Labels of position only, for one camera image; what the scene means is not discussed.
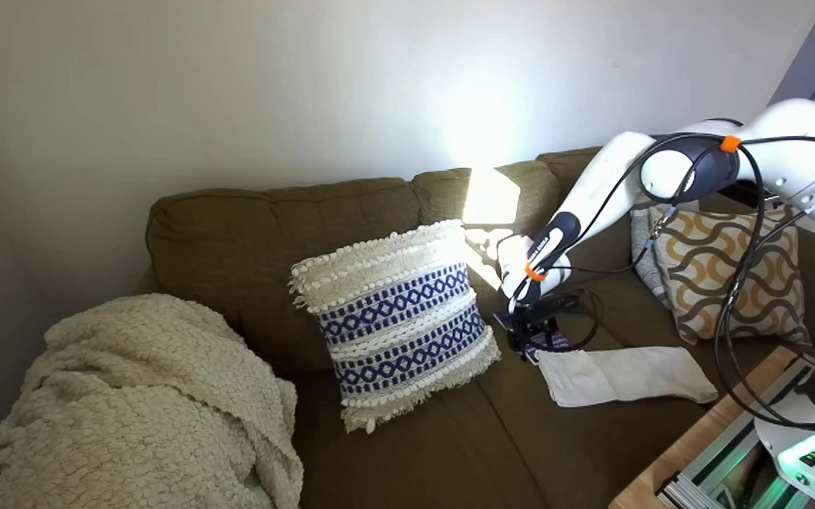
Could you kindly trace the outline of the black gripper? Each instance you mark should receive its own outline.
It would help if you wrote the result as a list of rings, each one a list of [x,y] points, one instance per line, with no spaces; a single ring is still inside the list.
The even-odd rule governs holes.
[[[515,305],[495,315],[495,323],[508,330],[513,350],[526,347],[558,347],[558,323],[556,307],[550,303],[539,305]]]

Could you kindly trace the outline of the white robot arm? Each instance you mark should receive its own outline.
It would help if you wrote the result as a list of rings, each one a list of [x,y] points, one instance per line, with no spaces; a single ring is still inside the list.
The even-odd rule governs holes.
[[[547,315],[547,293],[571,278],[568,255],[618,224],[639,197],[703,201],[735,182],[754,182],[815,221],[815,102],[783,98],[748,126],[704,121],[679,134],[615,135],[580,172],[547,230],[523,251],[502,251],[505,326],[522,340]],[[815,501],[815,374],[781,413],[757,415],[779,474]]]

